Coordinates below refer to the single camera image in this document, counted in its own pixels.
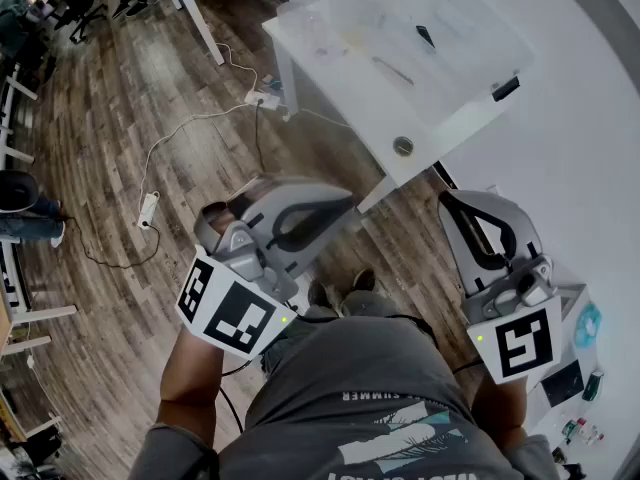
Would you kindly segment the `clear plastic bin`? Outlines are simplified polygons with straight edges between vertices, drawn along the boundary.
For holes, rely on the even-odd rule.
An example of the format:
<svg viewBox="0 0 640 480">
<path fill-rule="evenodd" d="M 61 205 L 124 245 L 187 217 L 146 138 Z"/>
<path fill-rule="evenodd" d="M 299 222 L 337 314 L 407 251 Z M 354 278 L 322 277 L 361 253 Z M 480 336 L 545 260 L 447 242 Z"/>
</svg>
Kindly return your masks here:
<svg viewBox="0 0 640 480">
<path fill-rule="evenodd" d="M 533 61 L 526 42 L 483 0 L 289 1 L 277 18 L 312 66 L 327 70 L 343 91 L 405 103 L 430 128 L 467 104 L 491 99 Z M 416 25 L 428 29 L 435 49 Z M 415 86 L 375 64 L 374 56 Z"/>
</svg>

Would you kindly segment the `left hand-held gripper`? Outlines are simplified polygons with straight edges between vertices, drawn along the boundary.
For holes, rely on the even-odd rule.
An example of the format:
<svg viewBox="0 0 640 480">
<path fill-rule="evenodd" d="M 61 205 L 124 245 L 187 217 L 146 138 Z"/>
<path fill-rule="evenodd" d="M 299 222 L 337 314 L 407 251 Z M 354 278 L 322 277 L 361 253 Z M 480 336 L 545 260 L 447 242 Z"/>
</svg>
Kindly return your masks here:
<svg viewBox="0 0 640 480">
<path fill-rule="evenodd" d="M 266 258 L 251 231 L 297 278 L 351 223 L 354 197 L 312 178 L 260 176 L 236 192 L 227 208 L 236 221 L 223 234 L 198 215 L 195 256 L 175 309 L 194 336 L 253 359 L 298 314 L 286 304 L 292 294 L 284 274 Z"/>
</svg>

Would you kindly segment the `black square panel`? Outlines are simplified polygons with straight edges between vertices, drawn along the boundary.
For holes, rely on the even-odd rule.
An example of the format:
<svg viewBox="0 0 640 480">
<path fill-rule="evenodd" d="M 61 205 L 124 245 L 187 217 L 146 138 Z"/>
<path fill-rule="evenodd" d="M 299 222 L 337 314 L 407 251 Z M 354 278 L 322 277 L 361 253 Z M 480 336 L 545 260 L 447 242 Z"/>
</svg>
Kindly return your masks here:
<svg viewBox="0 0 640 480">
<path fill-rule="evenodd" d="M 556 407 L 584 391 L 580 363 L 574 360 L 541 380 L 542 389 L 551 407 Z"/>
</svg>

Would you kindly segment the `person's right forearm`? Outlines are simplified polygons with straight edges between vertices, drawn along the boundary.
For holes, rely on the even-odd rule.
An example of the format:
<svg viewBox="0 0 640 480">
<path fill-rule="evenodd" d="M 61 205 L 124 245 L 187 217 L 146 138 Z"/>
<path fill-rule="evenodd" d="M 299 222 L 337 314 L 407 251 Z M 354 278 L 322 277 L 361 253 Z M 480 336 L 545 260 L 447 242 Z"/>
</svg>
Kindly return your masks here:
<svg viewBox="0 0 640 480">
<path fill-rule="evenodd" d="M 486 374 L 473 399 L 471 412 L 477 426 L 507 455 L 527 439 L 523 427 L 527 413 L 527 378 L 496 384 Z"/>
</svg>

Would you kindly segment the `white table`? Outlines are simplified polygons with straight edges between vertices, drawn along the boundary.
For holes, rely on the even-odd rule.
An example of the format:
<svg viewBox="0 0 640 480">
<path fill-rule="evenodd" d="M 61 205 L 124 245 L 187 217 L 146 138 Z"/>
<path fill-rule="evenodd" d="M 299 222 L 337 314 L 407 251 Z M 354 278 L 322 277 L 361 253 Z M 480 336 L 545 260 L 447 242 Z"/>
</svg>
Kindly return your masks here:
<svg viewBox="0 0 640 480">
<path fill-rule="evenodd" d="M 384 178 L 360 203 L 361 211 L 368 210 L 391 191 L 411 181 L 503 114 L 511 103 L 522 71 L 495 91 L 491 99 L 467 104 L 439 126 L 430 128 L 405 103 L 387 96 L 371 93 L 358 96 L 352 91 L 343 91 L 339 81 L 327 70 L 312 66 L 300 41 L 284 32 L 277 17 L 267 21 L 264 30 L 272 39 L 288 111 L 297 113 L 300 109 L 294 73 L 301 70 L 331 102 L 383 169 Z M 408 157 L 401 157 L 393 150 L 393 140 L 399 136 L 409 138 L 414 144 L 414 151 Z"/>
</svg>

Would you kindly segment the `white desk frame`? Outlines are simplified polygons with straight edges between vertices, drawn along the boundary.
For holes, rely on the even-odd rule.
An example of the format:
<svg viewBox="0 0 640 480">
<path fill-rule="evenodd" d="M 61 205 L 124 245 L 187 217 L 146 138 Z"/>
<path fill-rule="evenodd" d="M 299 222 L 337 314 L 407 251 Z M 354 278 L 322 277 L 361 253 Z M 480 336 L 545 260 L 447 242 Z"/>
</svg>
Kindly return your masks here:
<svg viewBox="0 0 640 480">
<path fill-rule="evenodd" d="M 0 309 L 0 358 L 14 355 L 34 347 L 46 345 L 51 342 L 50 336 L 44 336 L 10 344 L 9 337 L 16 325 L 51 320 L 74 315 L 76 313 L 77 307 L 75 305 L 28 311 L 25 313 L 15 313 L 12 310 Z"/>
</svg>

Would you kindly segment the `person's gray printed shirt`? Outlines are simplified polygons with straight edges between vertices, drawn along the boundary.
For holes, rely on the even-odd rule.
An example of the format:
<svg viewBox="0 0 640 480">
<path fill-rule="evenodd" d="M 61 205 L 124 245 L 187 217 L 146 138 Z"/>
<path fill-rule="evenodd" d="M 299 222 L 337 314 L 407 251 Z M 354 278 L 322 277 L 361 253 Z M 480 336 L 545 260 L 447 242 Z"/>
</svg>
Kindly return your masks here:
<svg viewBox="0 0 640 480">
<path fill-rule="evenodd" d="M 560 480 L 545 437 L 504 455 L 472 403 L 414 323 L 339 318 L 267 377 L 231 444 L 156 422 L 128 480 Z"/>
</svg>

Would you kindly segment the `person's left forearm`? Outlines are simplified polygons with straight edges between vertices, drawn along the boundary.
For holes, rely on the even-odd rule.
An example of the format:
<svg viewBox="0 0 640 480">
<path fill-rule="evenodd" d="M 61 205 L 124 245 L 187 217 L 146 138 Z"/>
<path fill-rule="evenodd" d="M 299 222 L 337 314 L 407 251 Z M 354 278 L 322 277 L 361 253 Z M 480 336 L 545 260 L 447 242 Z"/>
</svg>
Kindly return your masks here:
<svg viewBox="0 0 640 480">
<path fill-rule="evenodd" d="M 187 430 L 212 447 L 223 359 L 221 349 L 183 326 L 162 374 L 156 422 Z"/>
</svg>

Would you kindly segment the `person's gray trousers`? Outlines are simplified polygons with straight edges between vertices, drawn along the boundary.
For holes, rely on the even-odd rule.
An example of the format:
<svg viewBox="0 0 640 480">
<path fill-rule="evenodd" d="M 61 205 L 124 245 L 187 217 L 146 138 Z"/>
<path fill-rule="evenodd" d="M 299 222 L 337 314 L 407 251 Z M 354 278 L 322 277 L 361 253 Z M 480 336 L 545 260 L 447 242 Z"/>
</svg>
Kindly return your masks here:
<svg viewBox="0 0 640 480">
<path fill-rule="evenodd" d="M 343 299 L 340 305 L 340 311 L 346 318 L 380 317 L 407 319 L 429 336 L 435 346 L 438 346 L 435 333 L 427 322 L 420 318 L 401 313 L 390 299 L 374 291 L 364 289 L 351 291 Z M 315 301 L 311 303 L 303 319 L 296 319 L 262 353 L 262 372 L 269 377 L 295 346 L 310 337 L 315 331 L 320 330 L 322 325 L 338 319 L 339 316 L 330 307 L 328 301 Z"/>
</svg>

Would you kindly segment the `green can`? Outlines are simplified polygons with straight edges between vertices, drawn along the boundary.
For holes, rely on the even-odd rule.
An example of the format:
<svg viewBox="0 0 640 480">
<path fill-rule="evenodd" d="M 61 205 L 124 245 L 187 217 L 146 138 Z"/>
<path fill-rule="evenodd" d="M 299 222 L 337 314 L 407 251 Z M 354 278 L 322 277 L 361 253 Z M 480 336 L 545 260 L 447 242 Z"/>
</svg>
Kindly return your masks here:
<svg viewBox="0 0 640 480">
<path fill-rule="evenodd" d="M 592 402 L 599 394 L 604 373 L 599 370 L 593 371 L 587 381 L 585 389 L 582 393 L 582 399 L 587 402 Z"/>
</svg>

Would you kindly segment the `black office chair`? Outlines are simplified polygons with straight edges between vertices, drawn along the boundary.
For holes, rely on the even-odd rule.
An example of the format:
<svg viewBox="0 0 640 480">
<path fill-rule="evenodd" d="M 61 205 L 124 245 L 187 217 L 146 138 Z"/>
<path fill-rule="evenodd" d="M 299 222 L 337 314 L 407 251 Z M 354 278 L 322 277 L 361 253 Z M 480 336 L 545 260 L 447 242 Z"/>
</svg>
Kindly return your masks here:
<svg viewBox="0 0 640 480">
<path fill-rule="evenodd" d="M 106 18 L 103 11 L 107 10 L 107 6 L 104 3 L 97 4 L 97 1 L 64 0 L 67 8 L 59 17 L 55 29 L 59 30 L 74 22 L 76 27 L 71 32 L 69 39 L 74 44 L 84 42 L 86 40 L 85 29 L 87 25 L 92 21 Z"/>
</svg>

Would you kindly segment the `person's left hand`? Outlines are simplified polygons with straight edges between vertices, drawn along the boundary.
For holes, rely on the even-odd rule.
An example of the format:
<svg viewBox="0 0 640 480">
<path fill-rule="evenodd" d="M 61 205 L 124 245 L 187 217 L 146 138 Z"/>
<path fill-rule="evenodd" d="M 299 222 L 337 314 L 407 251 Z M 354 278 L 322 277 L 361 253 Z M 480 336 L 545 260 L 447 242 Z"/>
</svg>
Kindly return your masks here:
<svg viewBox="0 0 640 480">
<path fill-rule="evenodd" d="M 202 211 L 205 222 L 217 233 L 223 234 L 236 221 L 225 202 L 219 201 L 205 206 Z"/>
</svg>

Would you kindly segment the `person's dark shoe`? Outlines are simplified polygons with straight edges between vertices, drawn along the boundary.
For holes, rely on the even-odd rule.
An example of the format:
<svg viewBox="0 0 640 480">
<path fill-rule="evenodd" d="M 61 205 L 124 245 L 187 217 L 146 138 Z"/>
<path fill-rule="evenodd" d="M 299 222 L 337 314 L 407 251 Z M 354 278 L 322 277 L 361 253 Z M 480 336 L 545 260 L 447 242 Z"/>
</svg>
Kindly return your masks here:
<svg viewBox="0 0 640 480">
<path fill-rule="evenodd" d="M 376 286 L 376 274 L 373 269 L 366 268 L 358 272 L 352 282 L 351 292 L 368 291 L 373 292 Z"/>
<path fill-rule="evenodd" d="M 338 292 L 327 288 L 321 281 L 314 280 L 308 289 L 308 303 L 310 316 L 341 316 L 341 298 Z"/>
</svg>

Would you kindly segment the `teal round object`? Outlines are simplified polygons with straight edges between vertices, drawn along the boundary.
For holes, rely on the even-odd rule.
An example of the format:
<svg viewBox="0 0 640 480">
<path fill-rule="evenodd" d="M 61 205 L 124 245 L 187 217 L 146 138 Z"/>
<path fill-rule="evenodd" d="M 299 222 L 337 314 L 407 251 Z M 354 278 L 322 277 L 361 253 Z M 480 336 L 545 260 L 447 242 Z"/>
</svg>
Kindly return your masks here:
<svg viewBox="0 0 640 480">
<path fill-rule="evenodd" d="M 581 311 L 574 332 L 574 344 L 579 349 L 591 347 L 597 339 L 602 313 L 594 303 L 588 303 Z"/>
</svg>

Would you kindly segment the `gray pen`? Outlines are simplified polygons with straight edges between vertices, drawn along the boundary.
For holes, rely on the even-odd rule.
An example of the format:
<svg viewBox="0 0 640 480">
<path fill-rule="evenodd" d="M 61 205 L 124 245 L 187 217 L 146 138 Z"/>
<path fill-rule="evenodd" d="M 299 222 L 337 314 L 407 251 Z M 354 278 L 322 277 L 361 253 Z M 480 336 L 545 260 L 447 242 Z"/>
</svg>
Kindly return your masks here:
<svg viewBox="0 0 640 480">
<path fill-rule="evenodd" d="M 380 58 L 378 56 L 374 56 L 374 57 L 371 58 L 371 60 L 375 64 L 379 64 L 379 65 L 383 66 L 384 68 L 386 68 L 387 70 L 389 70 L 391 73 L 393 73 L 394 75 L 396 75 L 397 77 L 402 79 L 405 83 L 407 83 L 407 84 L 409 84 L 411 86 L 415 86 L 414 81 L 410 77 L 405 75 L 400 70 L 396 69 L 394 66 L 392 66 L 389 62 L 385 61 L 384 59 L 382 59 L 382 58 Z"/>
</svg>

